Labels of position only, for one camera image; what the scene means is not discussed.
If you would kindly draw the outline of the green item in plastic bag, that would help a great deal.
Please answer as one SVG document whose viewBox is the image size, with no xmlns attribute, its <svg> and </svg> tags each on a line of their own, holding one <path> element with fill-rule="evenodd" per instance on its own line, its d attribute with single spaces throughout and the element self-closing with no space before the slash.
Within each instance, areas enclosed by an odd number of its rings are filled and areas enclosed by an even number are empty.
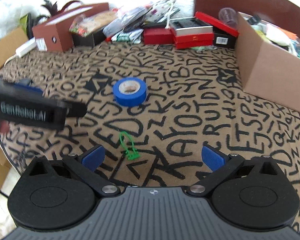
<svg viewBox="0 0 300 240">
<path fill-rule="evenodd" d="M 211 46 L 197 46 L 197 47 L 191 47 L 192 50 L 194 51 L 212 51 L 216 50 L 217 47 L 214 45 Z"/>
</svg>

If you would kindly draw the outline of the letter pattern table mat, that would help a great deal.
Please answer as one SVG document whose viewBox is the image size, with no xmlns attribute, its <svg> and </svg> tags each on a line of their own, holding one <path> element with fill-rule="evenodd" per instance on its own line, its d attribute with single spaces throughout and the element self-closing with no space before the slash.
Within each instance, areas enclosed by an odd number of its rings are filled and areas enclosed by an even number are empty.
<svg viewBox="0 0 300 240">
<path fill-rule="evenodd" d="M 127 77 L 146 83 L 141 105 L 115 101 L 113 85 Z M 243 92 L 233 50 L 107 42 L 65 53 L 34 50 L 3 67 L 0 79 L 31 79 L 45 96 L 88 108 L 84 117 L 67 119 L 62 131 L 11 124 L 0 139 L 18 172 L 36 155 L 60 159 L 100 144 L 107 151 L 97 173 L 114 183 L 189 185 L 208 171 L 201 160 L 208 144 L 247 159 L 271 155 L 300 198 L 300 113 Z M 122 131 L 140 158 L 126 158 Z M 300 210 L 293 226 L 300 233 Z"/>
</svg>

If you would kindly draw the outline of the brown shoe box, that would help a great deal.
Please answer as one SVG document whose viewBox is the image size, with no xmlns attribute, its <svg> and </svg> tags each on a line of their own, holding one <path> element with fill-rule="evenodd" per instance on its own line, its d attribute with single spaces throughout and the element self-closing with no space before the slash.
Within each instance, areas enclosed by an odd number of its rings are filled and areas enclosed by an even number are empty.
<svg viewBox="0 0 300 240">
<path fill-rule="evenodd" d="M 38 50 L 61 52 L 69 50 L 74 46 L 72 35 L 69 31 L 74 19 L 81 14 L 89 17 L 106 10 L 109 10 L 108 3 L 81 5 L 34 26 L 32 31 Z"/>
</svg>

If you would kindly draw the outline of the patterned white pouch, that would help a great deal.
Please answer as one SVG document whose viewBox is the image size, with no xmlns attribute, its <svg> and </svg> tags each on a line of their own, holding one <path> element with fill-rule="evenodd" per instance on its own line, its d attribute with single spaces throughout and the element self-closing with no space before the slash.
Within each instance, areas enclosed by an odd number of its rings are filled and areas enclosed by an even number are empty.
<svg viewBox="0 0 300 240">
<path fill-rule="evenodd" d="M 175 5 L 176 0 L 160 0 L 153 4 L 150 11 L 145 15 L 146 23 L 164 22 L 167 17 L 174 16 L 180 9 Z"/>
</svg>

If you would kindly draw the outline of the blue tape roll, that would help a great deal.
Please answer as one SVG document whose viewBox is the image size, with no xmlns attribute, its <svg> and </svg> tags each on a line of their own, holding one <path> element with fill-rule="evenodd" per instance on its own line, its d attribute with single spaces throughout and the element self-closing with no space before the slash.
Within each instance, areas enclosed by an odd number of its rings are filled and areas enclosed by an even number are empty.
<svg viewBox="0 0 300 240">
<path fill-rule="evenodd" d="M 146 83 L 136 77 L 127 77 L 113 85 L 115 101 L 125 107 L 141 105 L 147 97 Z"/>
</svg>

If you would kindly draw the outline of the red tray box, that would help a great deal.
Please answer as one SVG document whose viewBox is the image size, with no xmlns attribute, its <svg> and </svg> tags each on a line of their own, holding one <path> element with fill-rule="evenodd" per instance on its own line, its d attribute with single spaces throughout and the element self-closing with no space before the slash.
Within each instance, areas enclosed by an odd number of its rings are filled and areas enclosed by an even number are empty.
<svg viewBox="0 0 300 240">
<path fill-rule="evenodd" d="M 176 49 L 213 45 L 213 26 L 196 17 L 172 19 L 169 25 Z"/>
</svg>

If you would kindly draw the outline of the clear plastic cup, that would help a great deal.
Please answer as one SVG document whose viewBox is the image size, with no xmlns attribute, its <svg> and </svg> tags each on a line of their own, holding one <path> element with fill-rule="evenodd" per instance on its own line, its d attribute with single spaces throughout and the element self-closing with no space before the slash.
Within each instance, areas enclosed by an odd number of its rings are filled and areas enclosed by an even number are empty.
<svg viewBox="0 0 300 240">
<path fill-rule="evenodd" d="M 218 13 L 218 18 L 229 27 L 237 29 L 238 17 L 237 12 L 234 9 L 222 8 Z"/>
</svg>

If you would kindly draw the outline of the green white packet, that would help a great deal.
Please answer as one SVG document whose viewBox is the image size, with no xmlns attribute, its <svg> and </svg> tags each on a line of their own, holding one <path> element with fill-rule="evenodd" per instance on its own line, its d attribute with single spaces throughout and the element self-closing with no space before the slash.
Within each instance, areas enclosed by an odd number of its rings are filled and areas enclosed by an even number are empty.
<svg viewBox="0 0 300 240">
<path fill-rule="evenodd" d="M 143 33 L 143 29 L 136 29 L 134 31 L 130 31 L 125 33 L 124 31 L 120 31 L 115 34 L 112 38 L 112 42 L 128 42 L 132 44 L 140 44 L 141 43 L 141 35 Z"/>
</svg>

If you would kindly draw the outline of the white power strip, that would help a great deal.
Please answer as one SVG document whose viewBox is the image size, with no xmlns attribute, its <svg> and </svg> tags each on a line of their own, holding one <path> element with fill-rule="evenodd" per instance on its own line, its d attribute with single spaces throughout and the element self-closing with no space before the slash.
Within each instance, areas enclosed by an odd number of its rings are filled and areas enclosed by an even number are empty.
<svg viewBox="0 0 300 240">
<path fill-rule="evenodd" d="M 32 51 L 36 47 L 37 47 L 36 38 L 33 37 L 32 39 L 28 40 L 27 42 L 22 44 L 20 47 L 18 47 L 15 50 L 15 55 L 17 57 L 23 57 L 24 55 L 28 54 L 30 51 Z"/>
</svg>

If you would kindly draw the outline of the red lid black box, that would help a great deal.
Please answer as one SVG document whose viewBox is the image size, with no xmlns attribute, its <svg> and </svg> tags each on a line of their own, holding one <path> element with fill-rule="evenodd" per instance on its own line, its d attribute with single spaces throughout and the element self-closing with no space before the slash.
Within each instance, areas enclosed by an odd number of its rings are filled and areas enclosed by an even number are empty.
<svg viewBox="0 0 300 240">
<path fill-rule="evenodd" d="M 213 44 L 215 46 L 229 49 L 235 48 L 239 36 L 239 32 L 236 29 L 203 12 L 196 12 L 194 16 L 213 26 Z"/>
</svg>

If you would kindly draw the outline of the packaged flatbread snack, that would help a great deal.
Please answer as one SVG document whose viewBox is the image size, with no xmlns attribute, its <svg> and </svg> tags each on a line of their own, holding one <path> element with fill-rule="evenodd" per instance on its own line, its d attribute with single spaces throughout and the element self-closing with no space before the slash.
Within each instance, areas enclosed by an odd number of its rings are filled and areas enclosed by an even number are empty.
<svg viewBox="0 0 300 240">
<path fill-rule="evenodd" d="M 81 14 L 73 20 L 69 32 L 86 37 L 95 31 L 103 29 L 115 19 L 117 19 L 116 12 L 109 10 L 89 17 L 86 17 L 85 14 Z"/>
</svg>

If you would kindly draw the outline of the small red box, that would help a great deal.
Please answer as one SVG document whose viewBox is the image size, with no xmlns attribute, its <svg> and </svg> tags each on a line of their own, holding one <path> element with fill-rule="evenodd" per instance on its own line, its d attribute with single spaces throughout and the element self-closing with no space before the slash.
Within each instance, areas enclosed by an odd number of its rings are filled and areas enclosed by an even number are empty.
<svg viewBox="0 0 300 240">
<path fill-rule="evenodd" d="M 170 29 L 151 28 L 143 31 L 144 44 L 174 44 L 174 35 Z"/>
</svg>

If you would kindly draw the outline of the large cardboard box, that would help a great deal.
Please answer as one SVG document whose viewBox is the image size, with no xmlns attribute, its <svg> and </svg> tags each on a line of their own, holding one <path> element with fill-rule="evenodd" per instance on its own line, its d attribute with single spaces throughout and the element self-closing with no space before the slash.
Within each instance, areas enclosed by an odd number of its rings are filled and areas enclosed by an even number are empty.
<svg viewBox="0 0 300 240">
<path fill-rule="evenodd" d="M 235 54 L 246 93 L 300 112 L 300 58 L 263 40 L 238 14 Z"/>
</svg>

